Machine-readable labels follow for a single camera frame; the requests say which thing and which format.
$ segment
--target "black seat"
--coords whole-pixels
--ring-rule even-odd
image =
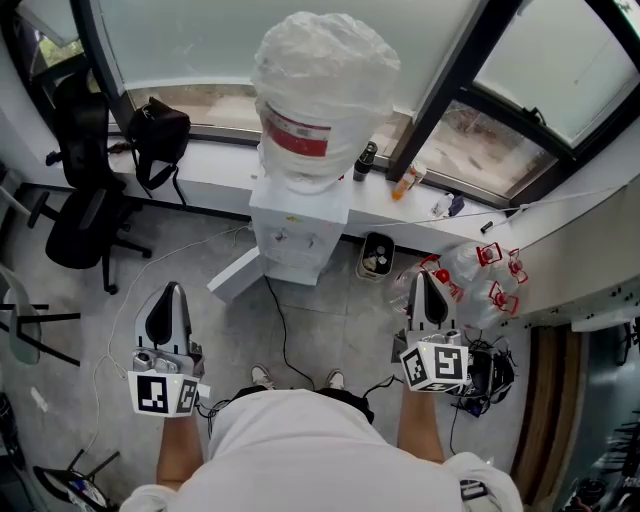
[[[76,190],[60,212],[46,205],[44,192],[32,210],[28,226],[40,214],[55,221],[46,253],[67,268],[94,267],[102,259],[104,289],[112,295],[118,288],[109,283],[109,255],[117,245],[139,251],[145,258],[151,251],[117,237],[134,210],[139,210],[123,193],[126,184],[109,167],[107,154],[109,105],[102,93],[91,93],[86,74],[72,75],[54,93],[54,129],[60,144],[64,174]]]

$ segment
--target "window sill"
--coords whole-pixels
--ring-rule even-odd
[[[127,180],[129,195],[147,197],[135,179],[130,153],[111,155],[110,161],[112,169]],[[192,140],[180,160],[178,183],[191,206],[250,215],[249,198],[255,177],[262,172],[255,148]],[[422,225],[362,225],[427,219],[433,204],[444,194],[442,190],[422,185],[414,187],[401,201],[396,202],[391,199],[393,185],[384,175],[376,172],[370,173],[364,182],[353,183],[352,203],[345,234],[362,237],[369,231],[377,231],[391,236],[399,246],[433,253],[441,253],[448,247],[466,241],[485,244],[498,242],[508,248],[514,247],[514,237],[509,224],[494,228],[486,236],[480,232],[480,228],[487,222],[493,221],[497,224],[503,220],[504,214],[469,200],[465,200],[465,207],[460,215],[484,212],[487,214],[454,217]],[[179,203],[169,182],[154,190],[152,194],[158,201]]]

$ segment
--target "metal frame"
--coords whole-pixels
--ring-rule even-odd
[[[618,39],[635,66],[640,70],[640,39],[613,0],[585,0]],[[4,8],[12,13],[19,0],[8,0]],[[473,83],[485,61],[498,44],[513,17],[521,8],[522,0],[479,0],[470,13],[468,23],[453,44],[449,56],[437,78],[425,94],[425,100],[414,122],[402,134],[392,155],[378,156],[374,168],[386,172],[388,180],[399,180],[426,140],[431,135],[451,101],[460,101],[479,112],[520,133],[546,150],[557,161],[528,175],[507,193],[507,197],[484,190],[459,179],[430,170],[423,180],[445,190],[460,192],[466,197],[492,206],[506,207],[540,199],[569,176],[591,161],[606,148],[635,119],[640,117],[640,84],[628,84],[633,91],[623,100],[625,90],[598,116],[604,120],[589,135],[578,139],[575,147],[549,130],[536,116],[517,105],[510,104]],[[100,89],[107,95],[110,110],[117,125],[109,125],[110,135],[122,135],[135,108],[126,91],[116,59],[111,51],[98,0],[70,0],[78,34],[85,55],[73,57],[33,77],[22,66],[20,49],[13,34],[13,16],[3,15],[2,31],[12,60],[21,79],[51,127],[53,107],[47,96],[47,86],[62,76],[90,65]],[[260,132],[194,124],[191,137],[221,143],[255,147]]]

